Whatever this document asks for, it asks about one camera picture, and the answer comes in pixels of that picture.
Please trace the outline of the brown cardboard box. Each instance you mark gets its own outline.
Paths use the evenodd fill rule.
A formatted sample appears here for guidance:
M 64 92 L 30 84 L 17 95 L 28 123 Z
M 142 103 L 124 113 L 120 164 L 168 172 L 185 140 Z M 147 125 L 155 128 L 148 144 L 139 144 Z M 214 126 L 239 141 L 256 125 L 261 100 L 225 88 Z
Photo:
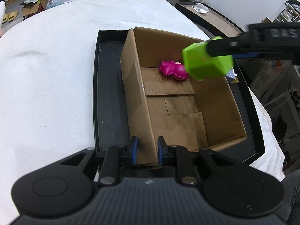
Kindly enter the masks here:
M 243 142 L 247 133 L 227 79 L 177 81 L 159 72 L 161 62 L 179 62 L 197 39 L 135 27 L 121 52 L 130 136 L 138 138 L 137 163 L 158 162 L 158 137 L 189 151 L 222 151 Z

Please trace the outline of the green hexagonal box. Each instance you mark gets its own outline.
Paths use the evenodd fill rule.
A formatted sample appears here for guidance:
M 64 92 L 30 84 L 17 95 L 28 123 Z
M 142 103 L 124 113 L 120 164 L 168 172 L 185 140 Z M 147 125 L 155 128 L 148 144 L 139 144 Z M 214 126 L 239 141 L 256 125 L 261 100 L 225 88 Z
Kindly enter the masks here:
M 182 50 L 183 64 L 186 72 L 197 80 L 225 76 L 233 67 L 231 55 L 212 56 L 207 50 L 219 49 L 222 37 L 215 37 L 207 42 L 198 42 Z

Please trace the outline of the pink bear figurine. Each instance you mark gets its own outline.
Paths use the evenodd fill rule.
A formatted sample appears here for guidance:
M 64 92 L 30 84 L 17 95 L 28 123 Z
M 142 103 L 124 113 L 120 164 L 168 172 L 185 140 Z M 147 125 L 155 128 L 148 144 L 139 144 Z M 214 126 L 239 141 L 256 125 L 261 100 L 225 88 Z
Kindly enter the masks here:
M 177 61 L 162 61 L 159 72 L 164 76 L 171 76 L 177 81 L 184 81 L 189 78 L 189 74 L 185 70 L 184 65 Z

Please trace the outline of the desk organizer shelf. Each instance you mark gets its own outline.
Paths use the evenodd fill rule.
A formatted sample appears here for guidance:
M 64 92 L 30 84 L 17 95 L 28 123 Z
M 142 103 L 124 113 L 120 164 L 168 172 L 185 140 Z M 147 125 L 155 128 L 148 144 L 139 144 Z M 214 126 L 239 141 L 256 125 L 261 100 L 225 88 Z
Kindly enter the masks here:
M 285 8 L 273 20 L 273 22 L 297 22 L 300 21 L 299 0 L 288 0 L 284 3 Z

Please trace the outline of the black shallow tray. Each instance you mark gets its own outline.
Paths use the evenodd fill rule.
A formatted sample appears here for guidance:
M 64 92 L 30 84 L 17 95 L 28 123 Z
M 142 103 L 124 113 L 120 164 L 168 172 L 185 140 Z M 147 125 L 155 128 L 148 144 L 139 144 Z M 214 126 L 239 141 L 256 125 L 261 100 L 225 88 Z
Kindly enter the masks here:
M 94 58 L 93 121 L 97 151 L 105 151 L 130 139 L 124 85 L 119 58 L 128 31 L 99 31 Z M 254 101 L 238 66 L 239 82 L 231 91 L 243 120 L 247 138 L 221 153 L 245 164 L 252 164 L 266 151 Z

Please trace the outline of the black tray with brown base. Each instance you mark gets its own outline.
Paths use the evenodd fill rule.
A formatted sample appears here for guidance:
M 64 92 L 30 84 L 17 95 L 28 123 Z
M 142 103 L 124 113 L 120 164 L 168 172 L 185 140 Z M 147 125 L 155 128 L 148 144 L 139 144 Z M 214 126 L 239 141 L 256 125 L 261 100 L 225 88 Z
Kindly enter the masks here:
M 195 23 L 209 38 L 221 36 L 222 38 L 236 37 L 244 31 L 230 19 L 208 6 L 206 14 L 199 14 L 193 9 L 191 3 L 176 3 L 175 8 Z

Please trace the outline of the white face mask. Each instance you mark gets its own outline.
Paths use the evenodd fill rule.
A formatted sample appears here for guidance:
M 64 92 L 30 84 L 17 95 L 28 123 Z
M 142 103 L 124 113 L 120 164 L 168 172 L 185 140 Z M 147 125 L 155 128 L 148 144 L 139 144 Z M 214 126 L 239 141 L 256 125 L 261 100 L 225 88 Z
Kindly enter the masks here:
M 198 14 L 206 14 L 209 12 L 208 7 L 201 3 L 195 3 L 192 8 Z

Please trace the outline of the open cardboard box on floor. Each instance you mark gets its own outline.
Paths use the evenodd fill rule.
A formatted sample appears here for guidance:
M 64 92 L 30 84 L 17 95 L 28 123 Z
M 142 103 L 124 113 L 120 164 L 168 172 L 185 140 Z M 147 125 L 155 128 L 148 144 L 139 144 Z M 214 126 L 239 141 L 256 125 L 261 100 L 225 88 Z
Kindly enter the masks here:
M 25 0 L 20 5 L 22 7 L 23 19 L 27 19 L 46 10 L 48 0 Z

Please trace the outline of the yellow slippers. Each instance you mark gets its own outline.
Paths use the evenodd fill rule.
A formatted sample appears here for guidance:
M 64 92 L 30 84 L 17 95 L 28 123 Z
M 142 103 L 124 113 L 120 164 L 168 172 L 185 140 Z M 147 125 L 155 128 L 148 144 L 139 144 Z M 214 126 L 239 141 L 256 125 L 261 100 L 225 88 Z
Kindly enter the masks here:
M 19 14 L 18 10 L 11 12 L 11 13 L 4 14 L 2 24 L 6 23 L 6 22 L 12 22 L 13 20 L 15 20 L 17 18 L 18 14 Z

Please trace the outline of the white sock foot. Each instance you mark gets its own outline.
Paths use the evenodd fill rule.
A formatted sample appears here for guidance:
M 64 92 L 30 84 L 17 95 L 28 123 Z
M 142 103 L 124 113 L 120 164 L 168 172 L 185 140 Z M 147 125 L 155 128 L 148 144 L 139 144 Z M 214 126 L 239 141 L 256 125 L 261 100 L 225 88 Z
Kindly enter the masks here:
M 6 10 L 6 4 L 4 1 L 0 1 L 0 18 L 3 19 L 3 16 L 5 14 Z

